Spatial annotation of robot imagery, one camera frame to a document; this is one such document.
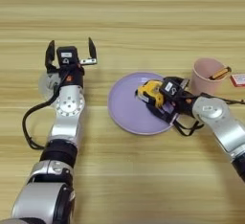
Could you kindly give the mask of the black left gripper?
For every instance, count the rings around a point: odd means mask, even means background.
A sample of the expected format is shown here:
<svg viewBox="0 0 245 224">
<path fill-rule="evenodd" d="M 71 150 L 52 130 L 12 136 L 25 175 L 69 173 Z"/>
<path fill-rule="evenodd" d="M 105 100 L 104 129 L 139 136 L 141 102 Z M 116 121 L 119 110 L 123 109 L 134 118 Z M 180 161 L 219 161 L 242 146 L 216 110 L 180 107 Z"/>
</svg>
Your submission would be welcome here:
<svg viewBox="0 0 245 224">
<path fill-rule="evenodd" d="M 68 85 L 83 86 L 85 66 L 96 65 L 98 61 L 96 46 L 91 37 L 88 38 L 89 53 L 91 58 L 78 59 L 76 61 L 65 59 L 59 67 L 53 65 L 55 60 L 55 42 L 52 40 L 45 54 L 45 67 L 47 69 L 47 80 L 52 88 L 59 88 Z"/>
</svg>

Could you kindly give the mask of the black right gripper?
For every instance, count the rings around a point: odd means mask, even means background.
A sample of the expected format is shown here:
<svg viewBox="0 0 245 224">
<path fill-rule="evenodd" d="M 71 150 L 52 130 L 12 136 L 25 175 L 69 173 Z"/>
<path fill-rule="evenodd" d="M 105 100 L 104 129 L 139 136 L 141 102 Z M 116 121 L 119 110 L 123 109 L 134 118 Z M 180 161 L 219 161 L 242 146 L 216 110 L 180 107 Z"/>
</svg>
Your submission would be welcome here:
<svg viewBox="0 0 245 224">
<path fill-rule="evenodd" d="M 179 114 L 193 116 L 192 106 L 194 103 L 194 95 L 187 91 L 189 80 L 187 78 L 179 77 L 164 77 L 167 80 L 167 100 L 174 106 L 175 111 Z M 173 123 L 177 114 L 168 113 L 148 104 L 147 109 L 157 118 L 166 123 Z"/>
</svg>

